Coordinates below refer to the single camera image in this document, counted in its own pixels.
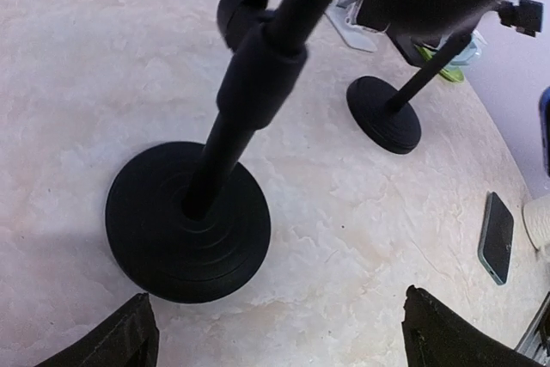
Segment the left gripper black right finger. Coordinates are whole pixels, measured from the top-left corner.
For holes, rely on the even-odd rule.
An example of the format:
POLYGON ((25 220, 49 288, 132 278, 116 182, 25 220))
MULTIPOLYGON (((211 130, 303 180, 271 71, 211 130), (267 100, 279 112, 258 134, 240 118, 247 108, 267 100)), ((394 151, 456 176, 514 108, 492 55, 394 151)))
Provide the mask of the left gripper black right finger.
POLYGON ((537 366, 476 329, 431 293, 406 290, 401 323, 409 366, 537 366))

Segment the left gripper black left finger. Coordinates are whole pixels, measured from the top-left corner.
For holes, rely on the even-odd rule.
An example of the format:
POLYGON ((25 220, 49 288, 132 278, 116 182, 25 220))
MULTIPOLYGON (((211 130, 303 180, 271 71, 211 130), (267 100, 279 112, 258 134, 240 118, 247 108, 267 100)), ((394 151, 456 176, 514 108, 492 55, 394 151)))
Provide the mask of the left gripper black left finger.
POLYGON ((80 340, 40 363, 54 367, 156 366, 159 330, 147 293, 138 293, 80 340))

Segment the teal phone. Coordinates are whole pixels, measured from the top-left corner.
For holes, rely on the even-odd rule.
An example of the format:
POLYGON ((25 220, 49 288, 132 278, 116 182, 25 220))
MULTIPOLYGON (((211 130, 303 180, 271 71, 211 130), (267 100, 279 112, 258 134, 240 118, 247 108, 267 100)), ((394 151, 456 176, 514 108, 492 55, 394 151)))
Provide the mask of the teal phone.
POLYGON ((502 199, 491 192, 480 232, 478 259, 497 285, 507 282, 514 234, 514 217, 502 199))

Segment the blue phone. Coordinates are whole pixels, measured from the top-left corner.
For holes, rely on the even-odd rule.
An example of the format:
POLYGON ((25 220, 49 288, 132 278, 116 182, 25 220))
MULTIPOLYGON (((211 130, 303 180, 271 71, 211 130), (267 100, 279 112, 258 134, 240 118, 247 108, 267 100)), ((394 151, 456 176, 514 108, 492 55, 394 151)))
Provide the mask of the blue phone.
POLYGON ((539 99, 539 116, 541 122, 541 139, 544 169, 550 175, 550 88, 547 87, 539 99))

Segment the white folding phone stand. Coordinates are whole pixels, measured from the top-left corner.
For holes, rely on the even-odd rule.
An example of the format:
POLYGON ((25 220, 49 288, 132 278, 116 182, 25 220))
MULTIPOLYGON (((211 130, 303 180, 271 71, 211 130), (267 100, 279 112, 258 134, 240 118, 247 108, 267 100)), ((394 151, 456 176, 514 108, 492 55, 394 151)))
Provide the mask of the white folding phone stand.
POLYGON ((362 0, 333 0, 325 11, 341 39, 351 49, 376 52, 376 43, 371 39, 372 31, 357 23, 357 14, 362 0))

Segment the black folding phone stand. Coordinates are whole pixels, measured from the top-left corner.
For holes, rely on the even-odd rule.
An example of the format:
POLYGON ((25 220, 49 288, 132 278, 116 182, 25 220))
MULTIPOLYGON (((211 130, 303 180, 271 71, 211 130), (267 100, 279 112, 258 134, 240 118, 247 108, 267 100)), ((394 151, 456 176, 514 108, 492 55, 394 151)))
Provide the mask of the black folding phone stand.
POLYGON ((441 36, 437 36, 422 40, 394 32, 388 32, 387 36, 406 62, 417 68, 422 68, 425 63, 419 49, 424 47, 430 51, 436 51, 442 39, 441 36))

